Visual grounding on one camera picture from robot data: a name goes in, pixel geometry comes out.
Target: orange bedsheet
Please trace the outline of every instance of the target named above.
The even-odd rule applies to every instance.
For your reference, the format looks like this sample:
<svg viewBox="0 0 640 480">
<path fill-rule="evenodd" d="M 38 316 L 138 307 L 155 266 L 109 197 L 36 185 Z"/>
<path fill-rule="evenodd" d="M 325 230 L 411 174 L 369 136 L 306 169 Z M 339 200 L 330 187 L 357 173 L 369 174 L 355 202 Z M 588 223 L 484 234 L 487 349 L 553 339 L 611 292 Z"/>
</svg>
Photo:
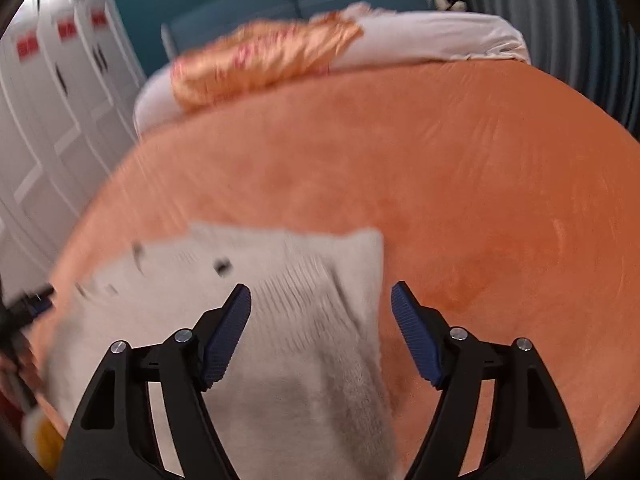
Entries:
<svg viewBox="0 0 640 480">
<path fill-rule="evenodd" d="M 593 469 L 640 401 L 640 146 L 591 102 L 515 61 L 303 80 L 146 137 L 87 211 L 35 327 L 46 357 L 75 280 L 135 240 L 204 220 L 385 235 L 382 367 L 405 465 L 438 393 L 392 318 L 406 280 L 484 340 L 530 337 Z M 482 439 L 473 437 L 469 466 Z"/>
</svg>

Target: gray towel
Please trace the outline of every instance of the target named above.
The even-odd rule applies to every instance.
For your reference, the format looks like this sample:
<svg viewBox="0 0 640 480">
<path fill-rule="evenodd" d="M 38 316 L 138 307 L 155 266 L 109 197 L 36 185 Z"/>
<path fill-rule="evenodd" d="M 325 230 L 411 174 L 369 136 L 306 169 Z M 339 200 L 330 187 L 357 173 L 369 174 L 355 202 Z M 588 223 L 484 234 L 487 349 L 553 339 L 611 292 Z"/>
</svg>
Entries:
<svg viewBox="0 0 640 480">
<path fill-rule="evenodd" d="M 79 288 L 61 327 L 49 398 L 70 420 L 108 345 L 156 344 L 252 291 L 225 378 L 204 394 L 243 479 L 388 479 L 396 453 L 380 377 L 382 236 L 297 235 L 194 225 L 137 246 Z M 152 411 L 168 470 L 180 473 L 159 386 Z"/>
</svg>

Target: wardrobe door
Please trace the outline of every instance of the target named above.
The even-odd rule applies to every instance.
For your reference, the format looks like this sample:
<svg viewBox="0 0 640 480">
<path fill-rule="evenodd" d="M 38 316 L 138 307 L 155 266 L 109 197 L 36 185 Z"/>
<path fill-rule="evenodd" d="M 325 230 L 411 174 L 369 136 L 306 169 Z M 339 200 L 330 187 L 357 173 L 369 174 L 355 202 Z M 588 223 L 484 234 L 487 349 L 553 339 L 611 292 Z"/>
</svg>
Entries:
<svg viewBox="0 0 640 480">
<path fill-rule="evenodd" d="M 120 18 L 120 13 L 118 12 L 118 7 L 116 5 L 115 0 L 103 0 L 107 10 L 109 11 L 109 15 L 111 17 L 110 25 L 113 29 L 116 37 L 119 40 L 119 45 L 124 52 L 125 60 L 129 65 L 129 68 L 134 72 L 136 81 L 139 88 L 142 88 L 142 85 L 146 81 L 145 71 L 142 70 L 142 66 L 138 60 L 138 56 L 133 49 L 133 45 L 129 40 L 129 36 L 127 34 L 126 29 L 124 28 L 124 24 L 122 23 L 122 19 Z"/>
<path fill-rule="evenodd" d="M 73 6 L 41 16 L 46 51 L 63 73 L 69 106 L 80 124 L 71 152 L 61 158 L 89 196 L 132 146 L 125 121 L 100 74 L 97 53 L 89 57 Z"/>
<path fill-rule="evenodd" d="M 10 300 L 23 291 L 32 291 L 47 281 L 51 267 L 0 203 L 0 276 L 3 299 Z"/>
<path fill-rule="evenodd" d="M 42 250 L 56 256 L 89 195 L 63 162 L 80 126 L 66 100 L 62 71 L 42 48 L 36 21 L 12 24 L 0 40 L 0 82 L 2 127 L 13 130 L 14 137 L 17 132 L 15 142 L 29 153 L 20 162 L 20 178 L 25 171 L 26 176 L 12 180 L 10 196 L 2 200 Z M 2 151 L 14 160 L 16 149 Z"/>
<path fill-rule="evenodd" d="M 84 15 L 80 17 L 83 30 L 87 38 L 91 38 L 89 42 L 98 53 L 105 81 L 118 100 L 133 134 L 133 108 L 140 91 L 135 70 L 130 66 L 120 39 L 114 32 L 113 17 L 105 1 L 93 0 L 83 7 Z"/>
</svg>

